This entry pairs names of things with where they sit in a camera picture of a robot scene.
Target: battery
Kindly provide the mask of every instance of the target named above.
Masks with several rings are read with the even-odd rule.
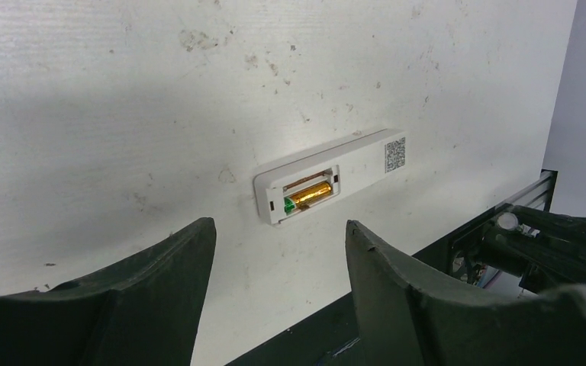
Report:
[[[331,185],[325,181],[284,198],[284,212],[291,213],[331,194]]]

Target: gold battery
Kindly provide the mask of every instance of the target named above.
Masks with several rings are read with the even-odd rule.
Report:
[[[303,189],[298,193],[291,194],[288,196],[288,199],[293,201],[295,207],[301,208],[306,204],[310,204],[311,202],[315,202],[323,197],[326,197],[331,194],[331,185],[325,181],[322,183],[318,183],[317,185],[312,185],[307,189]]]

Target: qr code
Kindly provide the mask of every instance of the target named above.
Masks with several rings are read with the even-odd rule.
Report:
[[[405,137],[385,144],[385,173],[405,165]]]

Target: battery compartment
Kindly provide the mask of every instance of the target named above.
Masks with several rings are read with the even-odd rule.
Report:
[[[308,175],[282,187],[286,218],[310,210],[340,193],[338,165]]]

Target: white table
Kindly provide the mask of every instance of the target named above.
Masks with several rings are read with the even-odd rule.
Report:
[[[414,253],[538,178],[575,4],[0,0],[0,294],[213,217],[192,363],[234,359],[349,291],[347,219]],[[259,220],[260,165],[373,127],[404,172]]]

